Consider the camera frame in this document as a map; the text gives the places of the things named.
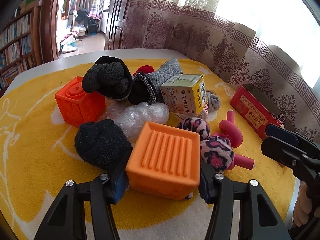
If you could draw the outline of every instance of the red box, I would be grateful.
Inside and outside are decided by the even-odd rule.
[[[230,105],[241,114],[261,139],[267,137],[266,126],[280,126],[269,111],[243,86],[240,86],[230,100]]]
[[[55,95],[64,121],[75,127],[85,122],[95,122],[106,109],[103,95],[97,91],[90,94],[84,92],[82,78],[75,77]]]

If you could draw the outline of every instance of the hand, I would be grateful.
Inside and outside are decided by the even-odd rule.
[[[312,211],[312,202],[306,195],[308,186],[305,182],[300,187],[297,202],[293,210],[293,223],[297,227],[305,225],[309,220],[309,214]],[[320,207],[318,207],[314,214],[315,217],[320,218]]]

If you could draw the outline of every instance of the yellow towel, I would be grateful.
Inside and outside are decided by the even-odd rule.
[[[124,62],[134,73],[142,65],[157,69],[165,60]],[[226,111],[232,108],[229,101],[234,90],[205,65],[187,59],[179,59],[179,62],[186,74],[204,73],[206,88],[215,90],[220,97],[221,109],[216,119],[210,122],[211,132],[217,131],[219,122],[226,118]],[[77,155],[74,148],[77,128],[59,119],[54,98],[61,87],[75,76],[83,76],[91,66],[83,64],[32,79],[0,99],[0,209],[20,240],[33,239],[45,212],[68,179],[82,183],[102,173],[102,170],[83,162]],[[168,124],[175,126],[178,121],[172,115]],[[244,142],[236,152],[255,159],[257,166],[252,171],[235,167],[225,174],[242,182],[257,179],[284,219],[294,187],[292,171],[281,168],[278,163],[262,155],[261,139],[237,112],[235,122],[244,136]],[[171,220],[175,221],[171,226],[184,227],[184,222],[178,220],[179,214],[188,214],[188,207],[193,205],[198,205],[193,209],[193,216],[200,220],[204,215],[196,212],[203,210],[205,204],[198,198],[196,193],[189,201],[173,201],[129,190],[112,208],[118,229],[126,229],[123,234],[131,232],[129,230],[136,233],[139,228],[145,230],[151,226],[166,225],[166,220],[175,217],[177,219]],[[91,222],[90,215],[86,215],[86,220]],[[204,224],[203,228],[195,223],[195,232],[204,231],[199,232],[198,236],[205,234],[208,222],[200,221]]]

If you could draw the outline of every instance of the yellow medicine box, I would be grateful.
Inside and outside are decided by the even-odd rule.
[[[204,108],[204,75],[175,75],[160,86],[161,94],[169,111],[178,114],[197,116]]]

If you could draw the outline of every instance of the barcode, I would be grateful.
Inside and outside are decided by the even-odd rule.
[[[204,105],[204,103],[207,100],[207,96],[205,94],[205,86],[204,86],[204,80],[201,82],[200,84],[200,90],[201,90],[201,99],[202,99],[202,105]]]
[[[173,83],[175,82],[179,77],[172,77],[171,79],[168,80],[168,83]]]

